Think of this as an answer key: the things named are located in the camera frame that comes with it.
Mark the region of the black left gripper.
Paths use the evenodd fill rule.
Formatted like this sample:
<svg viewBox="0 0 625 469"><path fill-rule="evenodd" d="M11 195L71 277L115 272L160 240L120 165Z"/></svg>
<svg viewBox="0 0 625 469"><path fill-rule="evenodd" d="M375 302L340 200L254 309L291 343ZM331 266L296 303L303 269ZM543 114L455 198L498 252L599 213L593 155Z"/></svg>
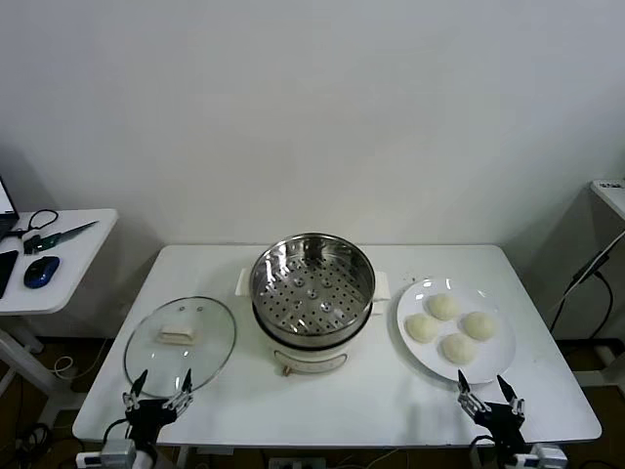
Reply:
<svg viewBox="0 0 625 469"><path fill-rule="evenodd" d="M174 423L178 413L184 413L192 402L191 369L187 371L180 391L169 400L139 400L147 374L145 369L130 391L122 394L125 416L131 427L130 439L135 443L155 443L161 429Z"/></svg>

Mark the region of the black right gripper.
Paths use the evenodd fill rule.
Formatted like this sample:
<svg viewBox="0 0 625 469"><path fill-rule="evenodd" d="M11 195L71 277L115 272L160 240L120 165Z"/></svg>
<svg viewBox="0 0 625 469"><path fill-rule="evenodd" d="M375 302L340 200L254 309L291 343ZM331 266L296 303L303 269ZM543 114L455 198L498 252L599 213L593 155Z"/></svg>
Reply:
<svg viewBox="0 0 625 469"><path fill-rule="evenodd" d="M513 387L501 376L497 382L507 401L506 404L484 403L476 396L462 372L458 370L458 403L463 410L473 416L478 426L487 429L494 441L499 457L512 457L525 453L527 445L521 435L524 422L524 399L520 399Z"/></svg>

